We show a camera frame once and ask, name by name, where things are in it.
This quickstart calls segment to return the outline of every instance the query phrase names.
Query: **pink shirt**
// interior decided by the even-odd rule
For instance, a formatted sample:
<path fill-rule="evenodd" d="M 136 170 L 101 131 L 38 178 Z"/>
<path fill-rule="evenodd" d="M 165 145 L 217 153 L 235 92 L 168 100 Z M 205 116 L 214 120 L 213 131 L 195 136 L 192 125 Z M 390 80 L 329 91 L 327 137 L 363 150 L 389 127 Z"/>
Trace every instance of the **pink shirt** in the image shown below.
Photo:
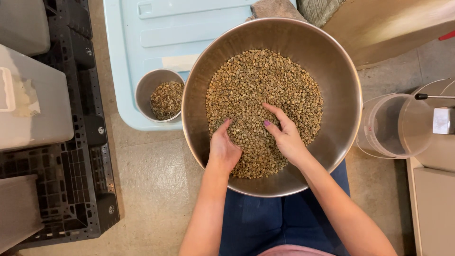
<path fill-rule="evenodd" d="M 282 245 L 270 248 L 258 256 L 334 256 L 333 254 L 304 246 Z"/>

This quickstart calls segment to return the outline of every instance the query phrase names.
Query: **red object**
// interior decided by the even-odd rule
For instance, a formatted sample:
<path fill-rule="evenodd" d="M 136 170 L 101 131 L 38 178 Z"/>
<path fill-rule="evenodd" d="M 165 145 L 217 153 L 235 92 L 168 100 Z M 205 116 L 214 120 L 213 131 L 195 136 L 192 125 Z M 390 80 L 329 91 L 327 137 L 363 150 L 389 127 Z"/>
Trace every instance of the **red object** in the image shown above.
<path fill-rule="evenodd" d="M 447 34 L 447 35 L 441 36 L 441 37 L 439 38 L 439 41 L 446 40 L 446 39 L 452 38 L 452 37 L 454 37 L 454 36 L 455 36 L 455 31 L 452 31 L 452 32 L 450 32 L 450 33 Z"/>

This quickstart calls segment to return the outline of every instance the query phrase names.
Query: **clear plastic bucket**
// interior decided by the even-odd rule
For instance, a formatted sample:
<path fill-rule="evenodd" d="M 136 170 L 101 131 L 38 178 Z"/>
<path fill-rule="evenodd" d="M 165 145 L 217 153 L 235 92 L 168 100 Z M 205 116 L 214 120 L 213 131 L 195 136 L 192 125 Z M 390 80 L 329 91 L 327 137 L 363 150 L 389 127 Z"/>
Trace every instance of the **clear plastic bucket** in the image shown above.
<path fill-rule="evenodd" d="M 365 153 L 406 159 L 424 151 L 433 133 L 433 108 L 409 94 L 389 94 L 364 102 L 357 146 Z"/>

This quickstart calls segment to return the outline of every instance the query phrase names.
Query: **woman's right hand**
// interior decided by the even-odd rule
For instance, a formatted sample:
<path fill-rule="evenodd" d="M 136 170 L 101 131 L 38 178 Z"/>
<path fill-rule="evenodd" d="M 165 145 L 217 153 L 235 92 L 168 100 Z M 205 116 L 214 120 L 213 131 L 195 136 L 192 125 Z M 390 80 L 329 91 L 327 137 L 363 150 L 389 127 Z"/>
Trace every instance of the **woman's right hand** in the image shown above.
<path fill-rule="evenodd" d="M 283 110 L 267 103 L 262 103 L 262 105 L 265 109 L 275 114 L 280 121 L 282 131 L 268 120 L 264 120 L 264 125 L 268 132 L 275 137 L 278 149 L 283 156 L 285 156 L 293 165 L 297 165 L 302 158 L 311 156 L 300 138 L 295 123 L 289 119 Z"/>

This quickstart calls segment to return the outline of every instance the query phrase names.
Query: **person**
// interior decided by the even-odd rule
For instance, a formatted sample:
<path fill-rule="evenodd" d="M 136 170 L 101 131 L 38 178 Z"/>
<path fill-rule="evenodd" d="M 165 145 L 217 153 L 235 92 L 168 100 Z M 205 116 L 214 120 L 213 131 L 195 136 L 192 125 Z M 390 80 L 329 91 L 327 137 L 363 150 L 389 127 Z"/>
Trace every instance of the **person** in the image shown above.
<path fill-rule="evenodd" d="M 329 174 L 300 139 L 295 123 L 263 103 L 280 121 L 265 120 L 278 149 L 301 171 L 309 188 L 283 198 L 228 190 L 242 155 L 226 121 L 213 133 L 210 154 L 180 256 L 396 256 L 387 237 L 349 197 L 345 163 Z"/>

